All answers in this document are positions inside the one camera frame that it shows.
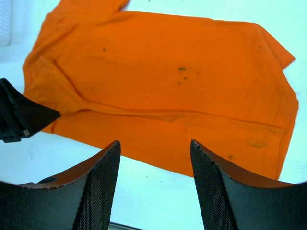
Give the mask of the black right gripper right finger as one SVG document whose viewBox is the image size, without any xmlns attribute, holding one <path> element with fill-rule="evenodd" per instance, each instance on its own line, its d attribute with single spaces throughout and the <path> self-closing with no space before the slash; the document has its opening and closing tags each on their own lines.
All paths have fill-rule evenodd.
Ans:
<svg viewBox="0 0 307 230">
<path fill-rule="evenodd" d="M 248 171 L 196 140 L 190 143 L 206 230 L 305 230 L 307 184 L 285 183 Z"/>
</svg>

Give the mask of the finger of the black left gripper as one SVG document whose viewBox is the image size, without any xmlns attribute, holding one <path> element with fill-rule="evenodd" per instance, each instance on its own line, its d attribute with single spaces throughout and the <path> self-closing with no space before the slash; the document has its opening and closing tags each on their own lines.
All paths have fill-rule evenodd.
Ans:
<svg viewBox="0 0 307 230">
<path fill-rule="evenodd" d="M 19 142 L 60 118 L 60 112 L 23 96 L 6 78 L 0 80 L 0 139 Z"/>
</svg>

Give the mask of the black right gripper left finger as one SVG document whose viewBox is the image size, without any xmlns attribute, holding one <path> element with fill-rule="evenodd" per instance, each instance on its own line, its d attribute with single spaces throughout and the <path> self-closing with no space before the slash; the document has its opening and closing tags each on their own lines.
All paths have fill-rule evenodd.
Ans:
<svg viewBox="0 0 307 230">
<path fill-rule="evenodd" d="M 0 183 L 2 230 L 107 230 L 120 163 L 114 141 L 38 183 Z"/>
</svg>

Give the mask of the orange t shirt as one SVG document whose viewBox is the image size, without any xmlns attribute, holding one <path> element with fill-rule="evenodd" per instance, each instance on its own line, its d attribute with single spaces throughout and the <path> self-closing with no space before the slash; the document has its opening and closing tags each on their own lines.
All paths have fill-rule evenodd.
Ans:
<svg viewBox="0 0 307 230">
<path fill-rule="evenodd" d="M 262 26 L 62 0 L 25 60 L 24 94 L 61 117 L 45 132 L 192 176 L 189 143 L 278 179 L 298 100 L 294 61 Z"/>
</svg>

